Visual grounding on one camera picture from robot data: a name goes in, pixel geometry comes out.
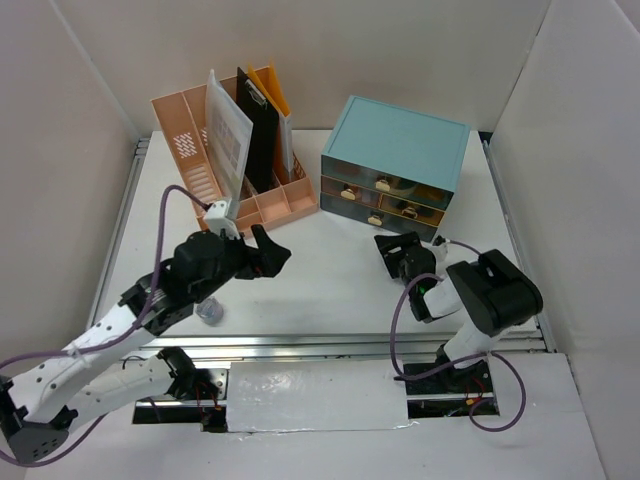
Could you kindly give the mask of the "black clipboard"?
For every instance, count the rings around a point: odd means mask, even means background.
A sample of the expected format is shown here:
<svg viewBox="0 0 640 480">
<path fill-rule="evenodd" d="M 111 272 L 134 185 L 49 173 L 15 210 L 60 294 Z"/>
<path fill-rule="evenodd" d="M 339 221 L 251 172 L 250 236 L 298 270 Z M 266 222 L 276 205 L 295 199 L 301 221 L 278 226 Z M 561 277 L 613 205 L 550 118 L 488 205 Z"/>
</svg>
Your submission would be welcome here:
<svg viewBox="0 0 640 480">
<path fill-rule="evenodd" d="M 240 67 L 236 103 L 253 124 L 245 176 L 258 193 L 264 193 L 271 187 L 278 115 Z"/>
</svg>

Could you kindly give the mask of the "clear document pouch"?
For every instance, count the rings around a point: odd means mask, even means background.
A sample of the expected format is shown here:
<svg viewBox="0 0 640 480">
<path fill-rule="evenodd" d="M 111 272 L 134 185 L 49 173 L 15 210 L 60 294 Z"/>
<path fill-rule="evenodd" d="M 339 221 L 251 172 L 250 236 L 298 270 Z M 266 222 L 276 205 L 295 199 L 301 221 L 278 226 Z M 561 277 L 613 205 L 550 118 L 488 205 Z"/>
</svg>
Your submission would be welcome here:
<svg viewBox="0 0 640 480">
<path fill-rule="evenodd" d="M 238 202 L 248 161 L 253 122 L 211 69 L 206 85 L 207 152 L 222 195 Z"/>
</svg>

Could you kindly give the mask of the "orange folder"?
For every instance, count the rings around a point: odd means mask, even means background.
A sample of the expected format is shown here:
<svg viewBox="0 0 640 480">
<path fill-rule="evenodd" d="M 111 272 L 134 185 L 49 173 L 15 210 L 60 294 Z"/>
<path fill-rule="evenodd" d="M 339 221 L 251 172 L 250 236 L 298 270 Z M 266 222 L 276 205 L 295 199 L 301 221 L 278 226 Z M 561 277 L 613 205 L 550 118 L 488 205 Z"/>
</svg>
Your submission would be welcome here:
<svg viewBox="0 0 640 480">
<path fill-rule="evenodd" d="M 295 179 L 292 116 L 275 65 L 270 62 L 268 66 L 258 69 L 249 65 L 248 76 L 278 115 L 274 171 L 281 184 L 290 183 Z"/>
</svg>

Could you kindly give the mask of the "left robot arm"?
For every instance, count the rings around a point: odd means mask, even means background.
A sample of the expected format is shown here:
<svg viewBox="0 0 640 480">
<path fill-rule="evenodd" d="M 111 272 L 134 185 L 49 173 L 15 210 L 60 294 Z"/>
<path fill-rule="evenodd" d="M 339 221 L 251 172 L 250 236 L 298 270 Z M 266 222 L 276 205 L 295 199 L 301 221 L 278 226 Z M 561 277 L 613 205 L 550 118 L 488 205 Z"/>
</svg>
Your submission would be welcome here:
<svg viewBox="0 0 640 480">
<path fill-rule="evenodd" d="M 144 361 L 111 368 L 132 351 L 190 317 L 197 304 L 232 279 L 277 276 L 291 256 L 264 228 L 251 228 L 256 244 L 227 233 L 196 232 L 140 278 L 107 315 L 58 354 L 12 378 L 1 379 L 1 431 L 10 462 L 44 466 L 85 423 L 137 400 L 215 398 L 218 385 L 180 347 L 165 347 Z"/>
</svg>

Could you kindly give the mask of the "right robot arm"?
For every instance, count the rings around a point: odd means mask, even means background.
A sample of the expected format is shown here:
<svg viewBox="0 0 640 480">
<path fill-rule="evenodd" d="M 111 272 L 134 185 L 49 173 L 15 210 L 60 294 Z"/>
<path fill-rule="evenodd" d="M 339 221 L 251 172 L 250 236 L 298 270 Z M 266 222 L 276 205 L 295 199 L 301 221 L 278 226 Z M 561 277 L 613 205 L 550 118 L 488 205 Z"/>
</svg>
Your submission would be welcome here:
<svg viewBox="0 0 640 480">
<path fill-rule="evenodd" d="M 396 378 L 409 388 L 429 386 L 459 392 L 480 379 L 485 360 L 508 330 L 539 314 L 538 287 L 501 251 L 484 253 L 460 241 L 438 236 L 429 247 L 415 232 L 376 235 L 374 241 L 388 274 L 404 286 L 390 329 L 390 354 Z M 396 339 L 399 314 L 408 305 L 425 324 L 462 314 L 455 335 L 438 348 L 430 377 L 400 368 Z"/>
</svg>

